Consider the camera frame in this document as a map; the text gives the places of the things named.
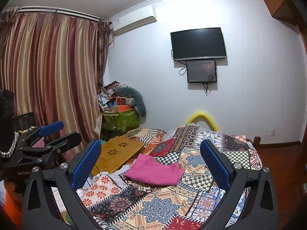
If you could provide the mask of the orange sleeve forearm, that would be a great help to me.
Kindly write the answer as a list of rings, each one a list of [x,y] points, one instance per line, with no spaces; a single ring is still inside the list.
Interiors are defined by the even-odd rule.
[[[23,195],[17,193],[17,186],[11,181],[1,181],[1,206],[17,229],[22,229]]]

